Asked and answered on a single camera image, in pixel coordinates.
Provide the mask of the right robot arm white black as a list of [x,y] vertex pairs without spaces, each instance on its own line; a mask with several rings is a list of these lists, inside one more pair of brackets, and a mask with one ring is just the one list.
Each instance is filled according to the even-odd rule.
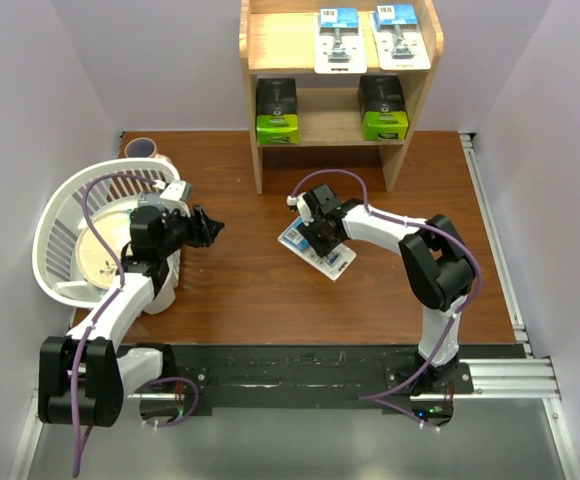
[[481,267],[450,219],[443,215],[412,219],[360,199],[343,202],[326,184],[289,196],[287,205],[299,214],[299,233],[320,258],[347,241],[366,242],[399,255],[411,291],[422,304],[415,372],[366,398],[378,401],[415,382],[426,392],[439,392],[450,382],[450,368],[456,364],[463,310],[483,285]]

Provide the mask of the blue razor blister pack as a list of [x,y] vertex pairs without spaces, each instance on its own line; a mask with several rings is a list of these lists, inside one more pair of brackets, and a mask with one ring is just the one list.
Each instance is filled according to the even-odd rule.
[[378,5],[371,18],[378,63],[382,70],[426,71],[431,68],[413,5]]
[[367,72],[365,42],[356,8],[325,7],[316,14],[314,72],[319,75]]

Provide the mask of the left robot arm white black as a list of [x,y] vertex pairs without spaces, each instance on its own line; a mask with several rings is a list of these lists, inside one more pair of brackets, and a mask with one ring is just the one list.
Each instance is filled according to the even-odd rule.
[[123,356],[117,351],[135,319],[165,291],[169,257],[184,246],[211,246],[224,226],[199,205],[189,215],[154,205],[130,213],[130,240],[121,250],[109,292],[66,336],[51,336],[42,343],[42,422],[110,427],[127,395],[144,385],[155,392],[175,385],[177,368],[170,346],[138,345]]

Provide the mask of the black green razor box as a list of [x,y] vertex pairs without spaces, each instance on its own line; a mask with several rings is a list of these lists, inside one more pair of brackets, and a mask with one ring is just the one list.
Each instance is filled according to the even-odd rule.
[[362,75],[357,97],[364,140],[405,140],[409,117],[401,83],[396,75]]
[[256,89],[256,136],[260,145],[299,143],[294,78],[260,78]]

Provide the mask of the white Gillette razor blister pack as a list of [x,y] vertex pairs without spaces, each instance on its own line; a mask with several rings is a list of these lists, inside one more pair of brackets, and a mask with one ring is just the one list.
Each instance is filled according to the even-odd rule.
[[325,257],[320,257],[300,233],[300,226],[303,226],[303,221],[297,217],[279,235],[278,242],[331,281],[336,281],[356,259],[357,254],[340,244]]

